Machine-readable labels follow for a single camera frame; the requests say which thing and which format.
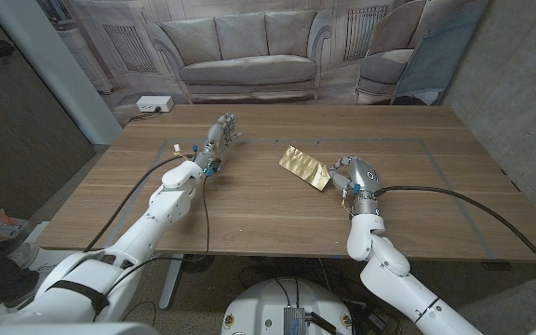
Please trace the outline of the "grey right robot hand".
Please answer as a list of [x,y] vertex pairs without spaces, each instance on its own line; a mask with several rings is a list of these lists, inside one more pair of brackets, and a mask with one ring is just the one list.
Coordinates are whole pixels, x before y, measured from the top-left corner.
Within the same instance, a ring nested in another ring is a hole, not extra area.
[[[348,167],[348,177],[338,172],[341,167]],[[360,191],[367,191],[373,194],[380,189],[380,179],[375,167],[357,156],[339,158],[328,169],[328,174],[335,187],[343,192],[352,191],[358,194]]]

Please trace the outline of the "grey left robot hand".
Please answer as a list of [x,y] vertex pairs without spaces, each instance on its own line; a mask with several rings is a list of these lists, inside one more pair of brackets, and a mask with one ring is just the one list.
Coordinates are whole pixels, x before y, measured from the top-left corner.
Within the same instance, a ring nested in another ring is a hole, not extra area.
[[219,117],[208,130],[204,145],[195,155],[194,162],[204,168],[220,158],[229,145],[242,135],[236,128],[236,118],[231,112]]

